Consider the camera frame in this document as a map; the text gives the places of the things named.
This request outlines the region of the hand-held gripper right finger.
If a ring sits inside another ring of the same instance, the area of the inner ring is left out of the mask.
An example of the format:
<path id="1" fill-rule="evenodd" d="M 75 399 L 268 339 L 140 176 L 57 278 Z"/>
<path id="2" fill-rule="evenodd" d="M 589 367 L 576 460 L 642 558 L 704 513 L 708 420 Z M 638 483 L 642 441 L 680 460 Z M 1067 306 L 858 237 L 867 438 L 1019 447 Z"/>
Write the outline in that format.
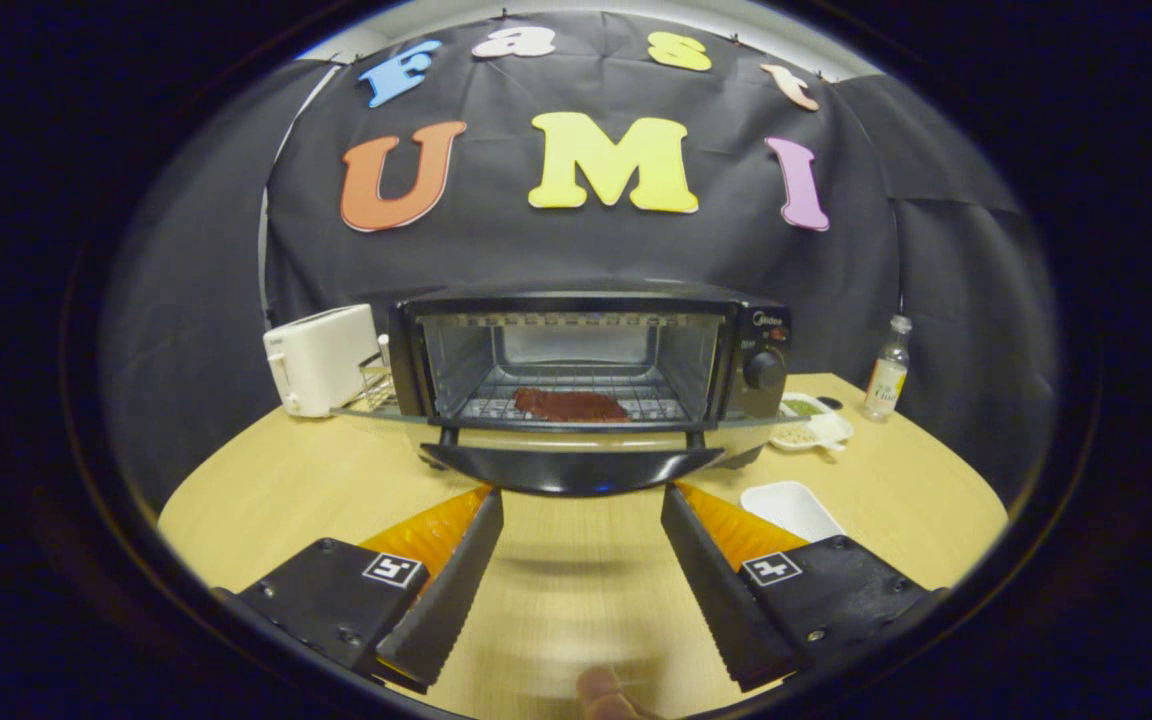
<path id="1" fill-rule="evenodd" d="M 664 488 L 660 523 L 742 691 L 859 664 L 945 596 L 849 537 L 808 541 L 691 484 Z"/>

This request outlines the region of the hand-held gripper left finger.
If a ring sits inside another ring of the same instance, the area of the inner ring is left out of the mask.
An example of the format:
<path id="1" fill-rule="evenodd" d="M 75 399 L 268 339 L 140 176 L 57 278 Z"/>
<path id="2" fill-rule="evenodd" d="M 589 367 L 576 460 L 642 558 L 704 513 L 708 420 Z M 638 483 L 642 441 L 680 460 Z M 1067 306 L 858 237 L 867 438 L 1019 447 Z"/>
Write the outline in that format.
<path id="1" fill-rule="evenodd" d="M 361 544 L 323 537 L 215 596 L 248 624 L 335 670 L 429 692 L 460 638 L 505 524 L 477 487 Z"/>

